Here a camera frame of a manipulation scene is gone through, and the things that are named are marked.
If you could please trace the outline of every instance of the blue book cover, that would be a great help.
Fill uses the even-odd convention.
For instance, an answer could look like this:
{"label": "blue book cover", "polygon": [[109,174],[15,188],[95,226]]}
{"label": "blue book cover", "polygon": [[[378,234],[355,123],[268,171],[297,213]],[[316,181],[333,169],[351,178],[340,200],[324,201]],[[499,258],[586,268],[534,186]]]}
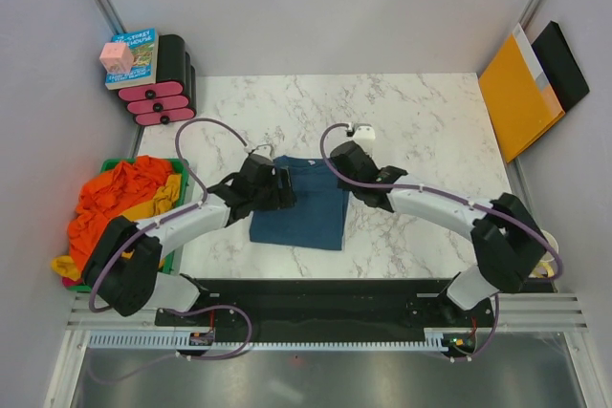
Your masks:
{"label": "blue book cover", "polygon": [[155,29],[120,33],[115,35],[112,41],[127,43],[134,55],[134,64],[129,74],[106,75],[106,87],[109,90],[155,83],[158,47]]}

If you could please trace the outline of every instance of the white vent strip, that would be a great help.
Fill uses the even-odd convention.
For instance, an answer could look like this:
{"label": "white vent strip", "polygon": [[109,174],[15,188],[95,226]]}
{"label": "white vent strip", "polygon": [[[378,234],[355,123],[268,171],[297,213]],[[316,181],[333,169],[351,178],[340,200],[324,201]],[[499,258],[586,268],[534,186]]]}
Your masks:
{"label": "white vent strip", "polygon": [[[92,349],[207,349],[206,346],[191,345],[190,332],[157,331],[93,331],[88,346]],[[251,343],[246,349],[263,351],[447,351],[442,345],[441,333],[426,333],[425,341],[394,342],[330,342],[330,343]],[[231,350],[242,343],[215,343],[213,350]]]}

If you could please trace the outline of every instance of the pink drawer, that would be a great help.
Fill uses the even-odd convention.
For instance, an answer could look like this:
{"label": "pink drawer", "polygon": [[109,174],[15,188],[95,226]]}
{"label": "pink drawer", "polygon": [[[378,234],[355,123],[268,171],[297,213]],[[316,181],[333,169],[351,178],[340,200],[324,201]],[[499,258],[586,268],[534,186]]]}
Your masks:
{"label": "pink drawer", "polygon": [[141,99],[176,96],[183,92],[183,85],[178,81],[163,81],[151,85],[134,86],[119,90],[119,97],[126,102]]}
{"label": "pink drawer", "polygon": [[147,114],[150,112],[162,112],[164,110],[180,109],[189,105],[189,99],[185,96],[168,96],[156,99],[135,100],[127,104],[127,110],[132,114]]}
{"label": "pink drawer", "polygon": [[184,107],[181,109],[164,110],[162,112],[150,112],[134,116],[134,121],[142,126],[153,124],[168,124],[173,121],[181,121],[195,117],[195,110]]}

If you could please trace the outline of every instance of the reflective surface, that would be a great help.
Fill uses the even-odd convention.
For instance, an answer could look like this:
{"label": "reflective surface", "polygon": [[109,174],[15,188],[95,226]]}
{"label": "reflective surface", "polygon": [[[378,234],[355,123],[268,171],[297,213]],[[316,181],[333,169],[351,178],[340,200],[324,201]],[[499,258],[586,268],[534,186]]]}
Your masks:
{"label": "reflective surface", "polygon": [[[74,406],[583,407],[561,342],[499,334],[472,363],[455,364],[424,354],[376,352],[260,351],[220,362],[173,358],[114,386],[81,375],[84,399]],[[86,359],[98,376],[113,378],[163,354],[90,350]]]}

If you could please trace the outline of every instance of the green basket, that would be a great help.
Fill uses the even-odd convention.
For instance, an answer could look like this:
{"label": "green basket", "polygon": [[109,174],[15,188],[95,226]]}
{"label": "green basket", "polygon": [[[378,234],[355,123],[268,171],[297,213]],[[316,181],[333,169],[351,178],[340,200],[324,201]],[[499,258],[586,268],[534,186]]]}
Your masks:
{"label": "green basket", "polygon": [[[115,166],[117,166],[117,164],[119,164],[122,161],[126,161],[131,164],[135,160],[136,160],[135,158],[111,158],[110,160],[106,160],[104,162],[99,172],[102,173],[102,172],[109,171],[115,168]],[[178,160],[176,158],[167,158],[166,160],[170,161],[175,173],[181,174],[181,191],[179,193],[179,201],[177,201],[177,203],[175,204],[175,207],[178,207],[179,205],[182,205],[185,203],[187,179],[189,178],[189,174],[185,166],[181,162],[181,160]],[[160,272],[163,272],[165,274],[170,274],[173,270],[172,268],[173,265],[174,265],[174,252],[172,251],[165,256],[164,266],[160,269]],[[81,284],[80,286],[71,286],[71,287],[68,287],[67,289],[71,291],[79,291],[79,292],[85,292],[85,293],[92,291],[89,286],[86,286],[84,284]]]}

